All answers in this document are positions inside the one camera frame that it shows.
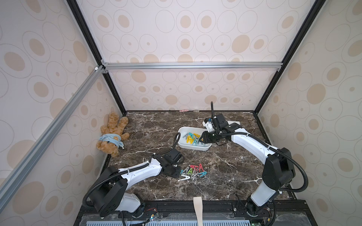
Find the white clothespin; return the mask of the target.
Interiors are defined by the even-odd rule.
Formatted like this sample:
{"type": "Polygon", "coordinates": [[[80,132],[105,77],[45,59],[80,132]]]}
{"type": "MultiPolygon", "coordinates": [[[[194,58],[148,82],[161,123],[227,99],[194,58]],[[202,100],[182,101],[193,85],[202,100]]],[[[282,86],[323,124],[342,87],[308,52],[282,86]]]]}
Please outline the white clothespin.
{"type": "Polygon", "coordinates": [[[179,179],[178,181],[184,181],[184,180],[189,180],[190,179],[190,176],[188,176],[188,175],[181,175],[181,176],[182,176],[182,178],[179,179]]]}

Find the teal clothespin bottom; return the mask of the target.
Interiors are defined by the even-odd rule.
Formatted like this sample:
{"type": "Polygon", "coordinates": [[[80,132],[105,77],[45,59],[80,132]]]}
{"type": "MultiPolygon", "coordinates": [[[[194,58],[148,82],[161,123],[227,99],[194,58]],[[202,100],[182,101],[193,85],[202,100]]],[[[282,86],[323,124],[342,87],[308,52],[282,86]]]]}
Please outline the teal clothespin bottom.
{"type": "Polygon", "coordinates": [[[191,145],[196,145],[196,144],[199,142],[199,139],[197,139],[197,138],[194,136],[194,134],[189,133],[189,136],[192,138],[192,140],[191,140],[191,142],[190,142],[191,145]]]}

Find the white plastic storage box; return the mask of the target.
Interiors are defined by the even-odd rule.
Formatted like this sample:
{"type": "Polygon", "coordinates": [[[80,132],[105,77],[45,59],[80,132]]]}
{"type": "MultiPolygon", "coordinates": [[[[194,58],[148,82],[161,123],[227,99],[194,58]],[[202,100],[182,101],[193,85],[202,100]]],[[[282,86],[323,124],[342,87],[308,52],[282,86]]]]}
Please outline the white plastic storage box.
{"type": "Polygon", "coordinates": [[[186,133],[199,134],[202,135],[203,132],[207,131],[202,128],[194,128],[194,127],[181,127],[178,132],[181,134],[181,138],[178,141],[178,145],[180,148],[190,149],[190,150],[198,150],[198,151],[207,151],[211,147],[212,144],[204,144],[201,142],[201,137],[199,138],[199,142],[196,145],[191,145],[186,142],[186,138],[183,136],[186,133]]]}

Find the teal clothespin cluster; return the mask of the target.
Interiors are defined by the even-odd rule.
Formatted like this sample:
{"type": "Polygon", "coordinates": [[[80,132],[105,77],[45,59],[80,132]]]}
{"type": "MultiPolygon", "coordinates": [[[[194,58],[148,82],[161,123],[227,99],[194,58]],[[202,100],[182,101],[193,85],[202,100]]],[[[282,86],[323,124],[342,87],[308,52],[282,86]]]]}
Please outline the teal clothespin cluster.
{"type": "Polygon", "coordinates": [[[206,171],[204,171],[204,172],[199,172],[197,175],[198,175],[198,177],[204,177],[205,175],[207,174],[207,172],[206,171]]]}

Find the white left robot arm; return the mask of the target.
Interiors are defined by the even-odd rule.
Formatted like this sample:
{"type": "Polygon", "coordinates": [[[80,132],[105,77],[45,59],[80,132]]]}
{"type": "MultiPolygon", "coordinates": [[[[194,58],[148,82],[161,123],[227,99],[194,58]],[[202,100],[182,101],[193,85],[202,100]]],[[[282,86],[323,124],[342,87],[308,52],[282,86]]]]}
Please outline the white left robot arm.
{"type": "Polygon", "coordinates": [[[83,197],[83,206],[95,209],[101,217],[113,212],[128,212],[138,218],[143,215],[145,202],[126,191],[151,177],[164,175],[174,179],[181,175],[179,166],[185,157],[177,149],[152,155],[146,162],[122,169],[106,168],[83,197]]]}

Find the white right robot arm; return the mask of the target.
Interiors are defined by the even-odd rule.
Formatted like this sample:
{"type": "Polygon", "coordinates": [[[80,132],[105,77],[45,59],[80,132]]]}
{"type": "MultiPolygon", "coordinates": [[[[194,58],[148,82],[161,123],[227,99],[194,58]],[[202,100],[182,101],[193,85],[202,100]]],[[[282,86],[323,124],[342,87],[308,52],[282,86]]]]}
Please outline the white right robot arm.
{"type": "Polygon", "coordinates": [[[256,215],[267,202],[283,191],[299,193],[307,189],[308,176],[302,166],[293,160],[288,149],[269,145],[247,132],[240,124],[229,123],[222,114],[206,118],[203,126],[206,131],[199,139],[201,143],[218,143],[223,139],[231,141],[249,151],[264,165],[262,182],[247,199],[246,208],[250,215],[256,215]],[[296,189],[287,188],[286,185],[296,176],[295,169],[302,174],[303,185],[296,189]]]}

